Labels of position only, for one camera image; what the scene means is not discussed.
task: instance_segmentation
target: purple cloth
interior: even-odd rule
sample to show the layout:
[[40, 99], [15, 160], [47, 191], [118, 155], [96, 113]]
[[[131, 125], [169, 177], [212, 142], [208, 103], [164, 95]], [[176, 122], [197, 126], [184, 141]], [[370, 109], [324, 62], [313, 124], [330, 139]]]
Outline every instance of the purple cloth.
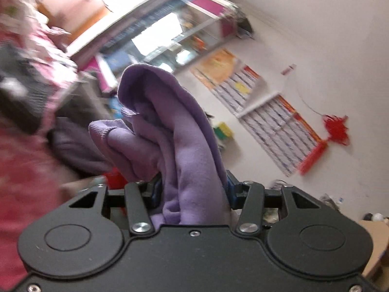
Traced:
[[95, 121], [89, 133], [127, 181], [162, 173], [163, 199], [151, 212], [161, 224], [225, 224], [229, 206], [226, 171], [205, 113], [176, 78], [154, 66], [135, 64], [118, 90], [124, 119]]

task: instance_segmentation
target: red tassel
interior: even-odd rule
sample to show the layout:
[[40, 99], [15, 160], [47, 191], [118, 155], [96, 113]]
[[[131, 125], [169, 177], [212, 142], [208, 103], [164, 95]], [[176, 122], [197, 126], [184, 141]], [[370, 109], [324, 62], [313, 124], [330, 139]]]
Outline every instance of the red tassel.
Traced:
[[327, 141], [321, 140], [318, 145], [312, 149], [311, 153], [301, 162], [298, 166], [298, 171], [301, 175], [305, 175], [314, 163], [321, 157], [324, 151], [327, 149]]
[[321, 140], [318, 145], [311, 151], [311, 153], [304, 159], [298, 167], [298, 171], [301, 175], [308, 172], [314, 163], [321, 157], [324, 151], [327, 149], [327, 141], [331, 140], [342, 145], [349, 145], [350, 139], [347, 135], [348, 128], [345, 126], [345, 122], [348, 119], [347, 116], [339, 118], [338, 116], [323, 115], [324, 126], [329, 133], [329, 137], [326, 140]]
[[117, 168], [113, 168], [112, 171], [106, 172], [103, 175], [106, 177], [108, 188], [110, 190], [123, 189], [128, 183]]

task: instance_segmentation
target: silver bolt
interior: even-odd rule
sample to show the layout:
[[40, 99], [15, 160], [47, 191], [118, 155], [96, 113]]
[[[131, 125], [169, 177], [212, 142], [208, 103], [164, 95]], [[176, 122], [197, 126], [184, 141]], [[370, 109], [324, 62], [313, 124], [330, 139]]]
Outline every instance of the silver bolt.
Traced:
[[200, 236], [200, 232], [198, 230], [192, 230], [189, 235], [192, 236], [192, 237], [197, 237], [197, 236]]
[[258, 225], [253, 223], [244, 223], [240, 225], [239, 230], [243, 233], [255, 233], [258, 231]]
[[146, 233], [151, 230], [151, 225], [146, 222], [139, 222], [132, 225], [132, 230], [137, 233]]
[[349, 292], [362, 292], [362, 287], [360, 285], [358, 285], [358, 284], [353, 285], [350, 288]]
[[40, 292], [40, 287], [38, 287], [36, 284], [30, 284], [27, 288], [28, 292]]

